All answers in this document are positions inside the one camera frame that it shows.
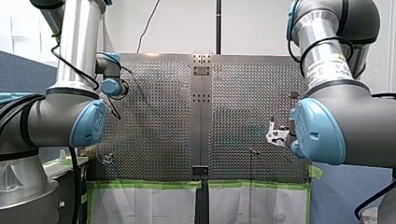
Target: blue joint cap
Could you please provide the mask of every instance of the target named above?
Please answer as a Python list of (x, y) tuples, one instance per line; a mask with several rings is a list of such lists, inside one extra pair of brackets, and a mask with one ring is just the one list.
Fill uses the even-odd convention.
[(70, 133), (70, 147), (88, 147), (99, 142), (105, 126), (106, 107), (100, 100), (90, 102), (76, 119)]
[(102, 83), (101, 91), (108, 96), (118, 96), (120, 95), (121, 87), (116, 80), (107, 78)]
[(296, 1), (294, 0), (289, 6), (289, 16), (288, 16), (288, 28), (286, 31), (286, 39), (291, 40), (291, 28), (293, 25), (293, 21), (291, 20), (294, 17), (294, 6), (296, 5)]
[(301, 152), (301, 150), (298, 146), (297, 140), (291, 143), (290, 150), (292, 153), (294, 153), (294, 155), (296, 155), (300, 158), (305, 158), (305, 155), (303, 154), (303, 152)]
[(19, 99), (26, 95), (31, 95), (30, 92), (2, 92), (0, 93), (0, 105), (7, 104), (11, 101)]
[(114, 63), (121, 63), (121, 56), (118, 53), (106, 52), (105, 58)]
[(290, 149), (311, 161), (339, 165), (347, 156), (346, 143), (332, 113), (318, 100), (306, 98), (291, 111), (297, 141)]

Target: black pole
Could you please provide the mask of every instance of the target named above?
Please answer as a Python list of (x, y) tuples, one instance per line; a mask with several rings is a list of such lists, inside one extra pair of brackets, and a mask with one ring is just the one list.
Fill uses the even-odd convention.
[(221, 0), (216, 7), (216, 54), (221, 54)]

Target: white wall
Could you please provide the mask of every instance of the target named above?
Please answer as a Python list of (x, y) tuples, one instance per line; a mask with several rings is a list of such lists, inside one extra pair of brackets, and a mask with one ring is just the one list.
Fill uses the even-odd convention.
[[(106, 26), (118, 52), (135, 52), (156, 0), (120, 0), (106, 13)], [(286, 44), (290, 0), (222, 1), (222, 54), (289, 55)], [(381, 31), (362, 76), (372, 92), (390, 91), (392, 0), (375, 0)], [(216, 0), (161, 1), (141, 52), (208, 53), (216, 47)]]
[[(222, 9), (222, 54), (288, 55), (285, 39), (291, 0), (227, 0)], [(372, 92), (396, 91), (396, 0), (375, 0), (381, 31), (372, 45), (362, 81)], [(55, 41), (28, 0), (1, 0), (0, 50), (56, 65)], [(106, 12), (106, 28), (117, 52), (136, 52), (156, 0), (118, 0)], [(208, 53), (216, 47), (216, 0), (162, 0), (141, 52)]]
[(29, 0), (0, 3), (0, 50), (55, 66), (50, 49), (56, 41), (40, 11)]

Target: pegboard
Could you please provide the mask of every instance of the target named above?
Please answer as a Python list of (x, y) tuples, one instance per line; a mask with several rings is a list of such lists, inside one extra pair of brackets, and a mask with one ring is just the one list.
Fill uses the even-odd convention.
[(289, 126), (297, 102), (290, 94), (304, 95), (298, 64), (288, 57), (214, 56), (212, 73), (209, 178), (305, 181), (306, 162), (265, 139), (271, 116), (276, 127)]
[(121, 55), (128, 95), (113, 101), (121, 120), (108, 115), (93, 179), (191, 179), (191, 56)]
[(130, 92), (114, 101), (121, 120), (107, 116), (97, 149), (98, 158), (113, 153), (114, 162), (91, 161), (90, 179), (191, 180), (192, 166), (203, 161), (209, 179), (307, 181), (305, 162), (265, 139), (272, 115), (277, 127), (289, 126), (297, 102), (290, 93), (304, 95), (289, 58), (211, 55), (201, 77), (193, 55), (121, 58), (134, 72), (121, 76)]

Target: metal bracket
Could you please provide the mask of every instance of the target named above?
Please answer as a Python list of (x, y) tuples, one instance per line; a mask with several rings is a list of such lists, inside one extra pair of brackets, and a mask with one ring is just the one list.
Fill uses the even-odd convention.
[(193, 166), (192, 175), (209, 175), (208, 166)]
[(209, 66), (194, 66), (195, 76), (209, 76), (210, 67)]

